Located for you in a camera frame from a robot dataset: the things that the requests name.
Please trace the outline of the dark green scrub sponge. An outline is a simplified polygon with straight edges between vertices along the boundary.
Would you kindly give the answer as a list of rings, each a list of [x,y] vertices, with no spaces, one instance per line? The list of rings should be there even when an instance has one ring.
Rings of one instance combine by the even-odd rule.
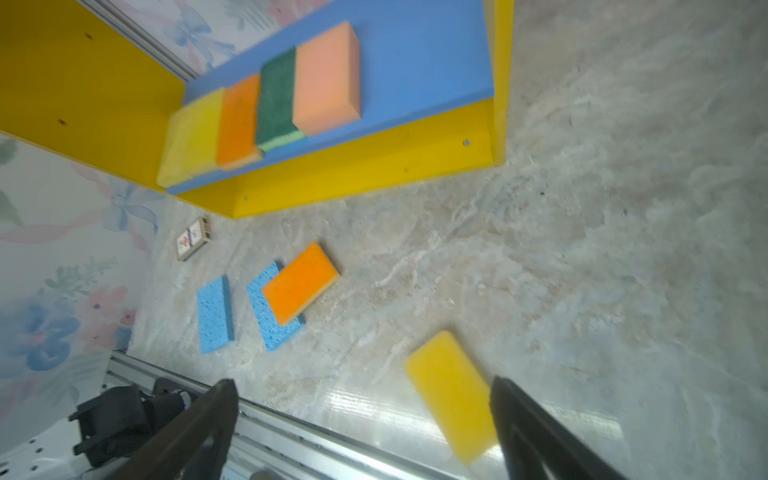
[[[305,138],[293,122],[296,49],[269,60],[260,74],[255,144],[261,151],[269,152]]]

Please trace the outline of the pale yellow sponge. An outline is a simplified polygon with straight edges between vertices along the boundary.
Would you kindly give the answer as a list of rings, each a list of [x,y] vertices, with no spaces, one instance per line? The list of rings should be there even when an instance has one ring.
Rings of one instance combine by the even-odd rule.
[[[322,295],[340,273],[323,248],[311,243],[288,266],[270,280],[262,293],[276,321],[285,326]]]

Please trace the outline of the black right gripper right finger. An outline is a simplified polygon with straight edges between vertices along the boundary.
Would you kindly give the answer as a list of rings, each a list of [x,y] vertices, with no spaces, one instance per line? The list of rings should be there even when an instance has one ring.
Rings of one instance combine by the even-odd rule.
[[[496,376],[490,409],[511,479],[622,479],[512,380]]]

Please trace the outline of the yellow scrub sponge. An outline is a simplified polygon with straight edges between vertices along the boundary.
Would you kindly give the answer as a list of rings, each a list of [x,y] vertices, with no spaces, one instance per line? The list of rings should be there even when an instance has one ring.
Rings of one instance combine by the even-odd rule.
[[[157,184],[163,188],[217,169],[219,130],[226,89],[185,105],[169,121]]]

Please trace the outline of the orange scrub sponge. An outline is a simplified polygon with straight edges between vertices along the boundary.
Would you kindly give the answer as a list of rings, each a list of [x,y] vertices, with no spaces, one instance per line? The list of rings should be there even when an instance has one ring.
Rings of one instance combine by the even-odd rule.
[[[255,143],[260,80],[254,74],[225,91],[217,152],[221,170],[236,170],[263,156]]]

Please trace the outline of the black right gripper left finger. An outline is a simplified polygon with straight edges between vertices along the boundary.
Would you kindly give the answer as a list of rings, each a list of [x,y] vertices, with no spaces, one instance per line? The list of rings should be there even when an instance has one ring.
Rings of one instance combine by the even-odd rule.
[[[236,384],[220,380],[109,477],[218,479],[238,418]]]

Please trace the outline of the pink orange sponge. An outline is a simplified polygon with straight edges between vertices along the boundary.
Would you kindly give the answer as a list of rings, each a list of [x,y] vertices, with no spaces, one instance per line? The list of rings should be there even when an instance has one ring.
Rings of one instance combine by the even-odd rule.
[[[361,116],[360,44],[345,21],[296,48],[292,120],[314,137]]]

